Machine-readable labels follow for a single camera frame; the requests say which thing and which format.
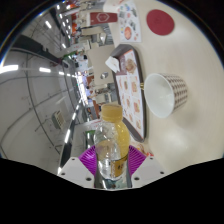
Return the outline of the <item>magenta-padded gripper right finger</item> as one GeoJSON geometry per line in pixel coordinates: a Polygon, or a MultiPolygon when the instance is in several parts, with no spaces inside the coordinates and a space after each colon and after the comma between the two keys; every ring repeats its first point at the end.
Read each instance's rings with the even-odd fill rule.
{"type": "Polygon", "coordinates": [[[143,187],[165,176],[165,170],[153,156],[145,156],[134,146],[129,146],[127,169],[130,188],[143,187]]]}

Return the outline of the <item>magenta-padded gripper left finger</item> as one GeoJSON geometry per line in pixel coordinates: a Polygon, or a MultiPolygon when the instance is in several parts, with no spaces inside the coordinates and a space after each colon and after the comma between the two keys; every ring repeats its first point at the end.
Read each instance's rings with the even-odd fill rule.
{"type": "Polygon", "coordinates": [[[58,176],[84,188],[93,188],[97,172],[95,147],[85,150],[79,157],[70,157],[58,176]]]}

